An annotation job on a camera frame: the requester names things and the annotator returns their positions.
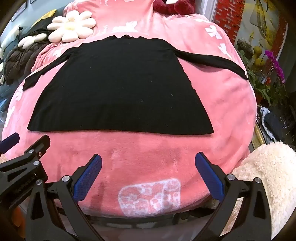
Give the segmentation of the black long-sleeve shirt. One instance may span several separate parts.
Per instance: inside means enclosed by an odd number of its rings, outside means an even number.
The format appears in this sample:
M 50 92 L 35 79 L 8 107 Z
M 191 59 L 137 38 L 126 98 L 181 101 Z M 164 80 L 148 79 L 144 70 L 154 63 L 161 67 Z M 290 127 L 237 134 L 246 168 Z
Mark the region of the black long-sleeve shirt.
M 180 60 L 246 79 L 241 67 L 222 57 L 181 51 L 158 38 L 110 36 L 66 50 L 25 79 L 27 90 L 59 67 L 37 100 L 28 130 L 211 134 L 210 118 Z

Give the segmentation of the cream fluffy rug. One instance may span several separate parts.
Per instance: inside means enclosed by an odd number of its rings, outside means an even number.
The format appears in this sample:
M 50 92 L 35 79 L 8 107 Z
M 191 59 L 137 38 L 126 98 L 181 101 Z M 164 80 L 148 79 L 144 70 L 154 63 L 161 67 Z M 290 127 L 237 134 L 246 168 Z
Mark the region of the cream fluffy rug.
M 240 180 L 262 180 L 274 238 L 295 209 L 295 151 L 282 142 L 263 144 L 241 161 L 232 174 Z

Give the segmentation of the dark brown puffer jacket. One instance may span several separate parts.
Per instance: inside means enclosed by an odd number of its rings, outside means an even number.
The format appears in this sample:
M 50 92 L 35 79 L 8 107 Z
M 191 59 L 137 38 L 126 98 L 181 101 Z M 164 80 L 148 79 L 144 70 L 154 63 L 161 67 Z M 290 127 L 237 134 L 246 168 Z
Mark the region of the dark brown puffer jacket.
M 24 79 L 31 69 L 39 53 L 49 44 L 48 41 L 34 43 L 23 49 L 15 46 L 7 55 L 4 62 L 4 82 L 12 85 L 15 81 Z

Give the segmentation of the pink fleece blanket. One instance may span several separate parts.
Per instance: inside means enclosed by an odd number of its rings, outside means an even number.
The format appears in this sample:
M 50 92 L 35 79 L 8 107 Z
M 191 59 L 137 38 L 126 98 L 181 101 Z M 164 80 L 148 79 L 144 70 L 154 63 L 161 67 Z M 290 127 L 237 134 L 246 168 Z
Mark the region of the pink fleece blanket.
M 177 49 L 216 55 L 242 65 L 224 30 L 199 14 L 164 16 L 151 1 L 74 1 L 65 12 L 91 11 L 96 20 L 87 42 L 108 36 L 160 38 Z M 140 217 L 188 210 L 203 202 L 208 189 L 195 168 L 203 152 L 230 173 L 248 154 L 256 116 L 254 91 L 229 70 L 181 65 L 208 113 L 214 133 L 170 136 L 152 133 L 86 131 L 50 133 L 41 159 L 49 181 L 72 174 L 94 154 L 102 170 L 80 202 L 93 216 Z

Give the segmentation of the small white daisy pillow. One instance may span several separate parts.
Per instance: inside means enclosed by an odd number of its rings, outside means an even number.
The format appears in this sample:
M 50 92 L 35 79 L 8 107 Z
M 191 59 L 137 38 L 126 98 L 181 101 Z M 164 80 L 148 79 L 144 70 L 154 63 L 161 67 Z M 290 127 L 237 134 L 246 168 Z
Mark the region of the small white daisy pillow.
M 46 40 L 47 37 L 48 37 L 48 35 L 45 33 L 41 33 L 41 34 L 38 34 L 35 36 L 27 36 L 27 37 L 23 38 L 22 40 L 20 40 L 20 42 L 18 43 L 18 47 L 23 48 L 23 49 L 27 49 L 34 43 L 38 43 L 38 42 L 42 42 L 43 40 Z

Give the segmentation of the yellow black cushion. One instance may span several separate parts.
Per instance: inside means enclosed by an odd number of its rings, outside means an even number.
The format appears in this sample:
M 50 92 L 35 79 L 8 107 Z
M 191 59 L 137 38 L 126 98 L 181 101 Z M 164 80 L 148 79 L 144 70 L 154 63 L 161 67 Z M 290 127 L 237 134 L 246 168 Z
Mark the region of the yellow black cushion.
M 41 16 L 39 19 L 37 19 L 32 26 L 30 27 L 31 29 L 36 27 L 44 27 L 46 24 L 50 23 L 53 19 L 53 17 L 55 17 L 55 13 L 57 12 L 57 9 L 53 9 L 49 12 L 47 12 L 46 14 L 44 14 L 43 16 Z

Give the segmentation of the large white daisy pillow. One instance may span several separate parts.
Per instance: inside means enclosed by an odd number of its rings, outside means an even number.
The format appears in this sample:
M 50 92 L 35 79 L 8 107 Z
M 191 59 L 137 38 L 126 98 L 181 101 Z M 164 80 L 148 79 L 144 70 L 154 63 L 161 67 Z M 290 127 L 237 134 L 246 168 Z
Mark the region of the large white daisy pillow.
M 51 43 L 70 43 L 78 39 L 86 39 L 93 34 L 96 20 L 92 12 L 69 11 L 66 16 L 56 16 L 48 24 L 47 30 L 52 31 L 48 36 Z

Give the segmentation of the purple orchid plant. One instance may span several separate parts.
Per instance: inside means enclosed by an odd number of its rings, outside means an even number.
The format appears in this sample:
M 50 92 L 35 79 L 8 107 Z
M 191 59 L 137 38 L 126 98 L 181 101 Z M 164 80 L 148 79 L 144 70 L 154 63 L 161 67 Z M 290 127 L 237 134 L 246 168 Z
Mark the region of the purple orchid plant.
M 285 75 L 283 73 L 283 70 L 282 70 L 279 62 L 277 61 L 276 57 L 274 56 L 273 52 L 266 50 L 265 54 L 268 57 L 268 59 L 271 61 L 272 66 L 273 66 L 274 70 L 276 71 L 277 76 L 280 78 L 281 83 L 285 84 Z

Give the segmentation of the dark red plush toy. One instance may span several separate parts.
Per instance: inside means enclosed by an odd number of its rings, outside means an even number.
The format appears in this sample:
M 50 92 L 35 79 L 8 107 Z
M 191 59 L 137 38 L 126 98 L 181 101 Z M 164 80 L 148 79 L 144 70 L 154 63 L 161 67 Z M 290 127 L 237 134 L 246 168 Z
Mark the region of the dark red plush toy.
M 195 12 L 196 3 L 193 0 L 178 0 L 173 4 L 156 0 L 152 4 L 155 12 L 164 15 L 189 15 Z

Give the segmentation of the framed wall picture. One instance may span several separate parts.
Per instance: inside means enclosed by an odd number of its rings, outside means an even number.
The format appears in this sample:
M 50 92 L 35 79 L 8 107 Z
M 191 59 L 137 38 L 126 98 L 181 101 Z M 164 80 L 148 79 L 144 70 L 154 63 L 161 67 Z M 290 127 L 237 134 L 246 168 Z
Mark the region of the framed wall picture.
M 11 18 L 11 21 L 13 22 L 26 8 L 27 8 L 27 2 L 24 2 L 20 6 L 20 8 L 14 13 L 14 15 Z

